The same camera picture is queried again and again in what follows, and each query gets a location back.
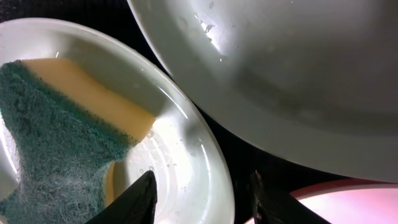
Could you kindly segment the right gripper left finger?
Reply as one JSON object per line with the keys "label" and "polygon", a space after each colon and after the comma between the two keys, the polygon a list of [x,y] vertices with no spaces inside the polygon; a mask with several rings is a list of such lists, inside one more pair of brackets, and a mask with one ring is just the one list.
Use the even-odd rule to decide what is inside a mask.
{"label": "right gripper left finger", "polygon": [[148,170],[85,224],[153,224],[156,203],[157,183],[154,173]]}

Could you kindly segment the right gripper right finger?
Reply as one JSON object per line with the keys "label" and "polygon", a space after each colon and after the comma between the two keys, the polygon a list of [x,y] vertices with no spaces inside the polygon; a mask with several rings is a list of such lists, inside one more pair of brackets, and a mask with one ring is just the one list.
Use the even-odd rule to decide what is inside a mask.
{"label": "right gripper right finger", "polygon": [[255,224],[330,224],[255,170],[251,175]]}

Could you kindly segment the green yellow sponge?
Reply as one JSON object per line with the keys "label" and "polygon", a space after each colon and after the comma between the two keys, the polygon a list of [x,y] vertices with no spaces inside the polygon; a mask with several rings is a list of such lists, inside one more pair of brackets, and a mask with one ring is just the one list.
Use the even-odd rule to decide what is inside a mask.
{"label": "green yellow sponge", "polygon": [[1,67],[1,116],[19,184],[1,200],[7,223],[86,223],[119,196],[114,167],[155,117],[66,58]]}

